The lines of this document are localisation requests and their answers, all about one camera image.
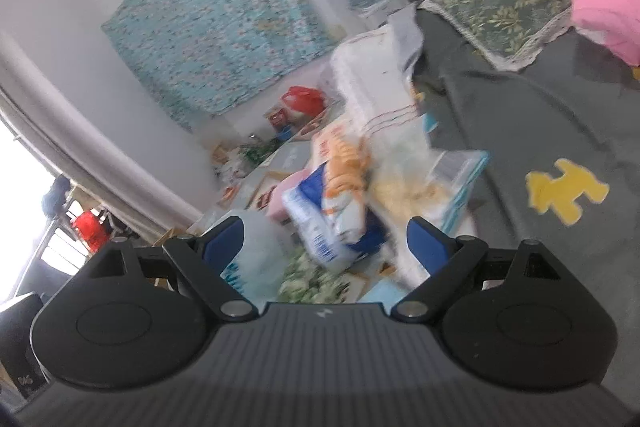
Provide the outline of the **clear bag of cotton swabs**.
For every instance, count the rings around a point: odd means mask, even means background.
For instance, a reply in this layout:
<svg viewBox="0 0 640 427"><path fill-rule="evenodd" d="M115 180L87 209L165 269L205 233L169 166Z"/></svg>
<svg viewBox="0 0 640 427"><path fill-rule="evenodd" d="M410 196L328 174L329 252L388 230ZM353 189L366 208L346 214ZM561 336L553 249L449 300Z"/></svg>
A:
<svg viewBox="0 0 640 427"><path fill-rule="evenodd" d="M396 281L415 288L435 271L409 251L409 221L419 217L447 235L457 231L489 155L434 148L417 122L372 134L367 148L369 204L390 230L387 261L395 268Z"/></svg>

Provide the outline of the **pink knitted cloth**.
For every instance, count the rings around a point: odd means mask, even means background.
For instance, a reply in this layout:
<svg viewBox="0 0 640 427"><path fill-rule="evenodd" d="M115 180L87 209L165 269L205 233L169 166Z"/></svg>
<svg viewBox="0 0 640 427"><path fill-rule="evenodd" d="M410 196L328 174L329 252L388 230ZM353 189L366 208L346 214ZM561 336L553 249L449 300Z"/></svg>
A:
<svg viewBox="0 0 640 427"><path fill-rule="evenodd" d="M288 210L286 210L283 204L283 194L292 190L292 188L296 187L309 175L310 170L308 168L299 170L290 174L274 188L266 210L266 215L269 219L276 222L285 222L288 220Z"/></svg>

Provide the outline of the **blue white diaper pack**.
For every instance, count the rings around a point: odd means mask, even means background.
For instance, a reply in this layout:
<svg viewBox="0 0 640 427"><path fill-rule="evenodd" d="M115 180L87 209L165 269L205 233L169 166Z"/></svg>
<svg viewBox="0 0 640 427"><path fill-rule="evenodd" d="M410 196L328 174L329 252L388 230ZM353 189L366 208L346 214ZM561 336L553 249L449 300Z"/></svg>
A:
<svg viewBox="0 0 640 427"><path fill-rule="evenodd" d="M282 202L309 257L334 274L377 254L386 242L386 226L366 205L350 194L327 204L323 192L326 164L296 187L283 192Z"/></svg>

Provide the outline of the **orange striped sock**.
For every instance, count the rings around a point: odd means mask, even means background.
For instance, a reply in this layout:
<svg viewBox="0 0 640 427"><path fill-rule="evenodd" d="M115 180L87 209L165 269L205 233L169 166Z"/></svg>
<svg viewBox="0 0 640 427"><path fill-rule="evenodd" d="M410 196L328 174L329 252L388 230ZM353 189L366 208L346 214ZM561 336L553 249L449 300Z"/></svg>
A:
<svg viewBox="0 0 640 427"><path fill-rule="evenodd" d="M367 157L358 146L335 141L323 167L323 216L343 243L356 244L366 231Z"/></svg>

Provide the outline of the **brown cardboard box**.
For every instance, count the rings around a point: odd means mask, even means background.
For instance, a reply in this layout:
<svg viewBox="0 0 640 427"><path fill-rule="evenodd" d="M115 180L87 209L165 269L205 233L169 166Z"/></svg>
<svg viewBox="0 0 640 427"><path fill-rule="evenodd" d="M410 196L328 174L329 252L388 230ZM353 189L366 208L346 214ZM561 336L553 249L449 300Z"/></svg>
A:
<svg viewBox="0 0 640 427"><path fill-rule="evenodd" d="M178 239L183 239L184 241L190 241L191 239L194 239L194 235L192 233L181 229L172 228L167 230L162 236L160 236L160 238L153 243L153 247L163 246L168 241L168 239L173 239L174 237L178 237ZM168 291L174 290L174 284L171 283L168 277L157 277L155 279L154 286L168 289Z"/></svg>

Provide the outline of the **white plastic shopping bag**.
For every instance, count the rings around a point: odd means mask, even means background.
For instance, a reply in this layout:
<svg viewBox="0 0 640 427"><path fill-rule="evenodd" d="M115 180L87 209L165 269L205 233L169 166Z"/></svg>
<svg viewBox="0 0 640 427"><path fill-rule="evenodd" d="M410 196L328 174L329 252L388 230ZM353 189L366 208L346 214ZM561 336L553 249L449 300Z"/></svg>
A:
<svg viewBox="0 0 640 427"><path fill-rule="evenodd" d="M231 219L224 245L233 256L224 262L220 277L262 311L278 300L295 253L292 234L262 212L230 211L224 217Z"/></svg>

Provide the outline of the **green white scrunched cloth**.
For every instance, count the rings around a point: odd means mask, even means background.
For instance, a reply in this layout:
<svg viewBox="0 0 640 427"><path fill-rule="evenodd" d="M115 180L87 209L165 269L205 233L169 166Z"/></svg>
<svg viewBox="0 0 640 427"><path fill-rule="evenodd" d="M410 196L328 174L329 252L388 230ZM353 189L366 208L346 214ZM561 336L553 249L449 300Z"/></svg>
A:
<svg viewBox="0 0 640 427"><path fill-rule="evenodd" d="M278 303L344 303L350 283L313 262L306 251L297 249L284 271Z"/></svg>

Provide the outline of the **red bag on rack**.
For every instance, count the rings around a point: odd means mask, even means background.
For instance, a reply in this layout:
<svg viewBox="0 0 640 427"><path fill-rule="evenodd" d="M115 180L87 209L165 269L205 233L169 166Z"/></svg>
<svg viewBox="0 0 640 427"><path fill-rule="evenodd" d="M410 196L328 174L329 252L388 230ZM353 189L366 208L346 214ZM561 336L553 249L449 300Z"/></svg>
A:
<svg viewBox="0 0 640 427"><path fill-rule="evenodd" d="M85 211L75 218L72 227L91 254L96 254L110 240L110 234L91 211Z"/></svg>

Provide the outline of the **orange wet wipes pack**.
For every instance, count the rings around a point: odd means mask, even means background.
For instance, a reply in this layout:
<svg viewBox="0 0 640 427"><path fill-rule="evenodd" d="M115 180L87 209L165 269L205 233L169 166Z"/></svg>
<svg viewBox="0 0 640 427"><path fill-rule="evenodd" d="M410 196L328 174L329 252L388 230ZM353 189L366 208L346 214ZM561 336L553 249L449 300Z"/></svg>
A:
<svg viewBox="0 0 640 427"><path fill-rule="evenodd" d="M352 146L358 144L358 136L352 127L352 121L345 115L326 124L311 138L312 169L318 168L329 159L331 146L335 141L342 141Z"/></svg>

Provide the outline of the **red drink carton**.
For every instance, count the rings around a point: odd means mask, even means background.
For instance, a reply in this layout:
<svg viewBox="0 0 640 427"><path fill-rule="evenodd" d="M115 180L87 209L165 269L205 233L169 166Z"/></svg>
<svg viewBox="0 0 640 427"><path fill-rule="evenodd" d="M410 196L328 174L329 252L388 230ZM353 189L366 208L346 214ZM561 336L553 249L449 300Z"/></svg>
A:
<svg viewBox="0 0 640 427"><path fill-rule="evenodd" d="M268 112L265 113L265 118L277 133L282 132L291 124L288 112L281 105L271 107Z"/></svg>

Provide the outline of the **red plastic bag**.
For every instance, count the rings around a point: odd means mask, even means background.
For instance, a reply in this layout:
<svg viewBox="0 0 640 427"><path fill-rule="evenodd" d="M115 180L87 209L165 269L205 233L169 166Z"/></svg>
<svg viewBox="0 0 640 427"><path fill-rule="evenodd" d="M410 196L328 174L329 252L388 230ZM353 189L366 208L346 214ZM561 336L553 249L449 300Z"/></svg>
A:
<svg viewBox="0 0 640 427"><path fill-rule="evenodd" d="M281 96L281 102L293 112L314 118L326 109L323 94L316 88L292 86Z"/></svg>

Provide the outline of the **white water dispenser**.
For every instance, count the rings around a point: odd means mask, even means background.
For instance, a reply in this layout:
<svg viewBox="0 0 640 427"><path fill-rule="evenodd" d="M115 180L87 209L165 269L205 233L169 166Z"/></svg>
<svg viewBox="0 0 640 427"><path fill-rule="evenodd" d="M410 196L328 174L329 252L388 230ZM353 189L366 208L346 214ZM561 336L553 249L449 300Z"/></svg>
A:
<svg viewBox="0 0 640 427"><path fill-rule="evenodd" d="M409 0L381 0L367 9L357 10L357 16L367 30L383 26L388 18L410 4Z"/></svg>

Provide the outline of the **teal floral wall cloth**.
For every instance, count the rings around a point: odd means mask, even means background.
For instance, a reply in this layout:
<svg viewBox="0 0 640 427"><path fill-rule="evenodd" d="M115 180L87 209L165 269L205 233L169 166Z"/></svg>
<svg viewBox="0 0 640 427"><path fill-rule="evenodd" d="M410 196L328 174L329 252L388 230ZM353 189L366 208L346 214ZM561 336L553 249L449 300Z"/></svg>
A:
<svg viewBox="0 0 640 427"><path fill-rule="evenodd" d="M186 130L333 46L308 0L124 0L102 30L149 95Z"/></svg>

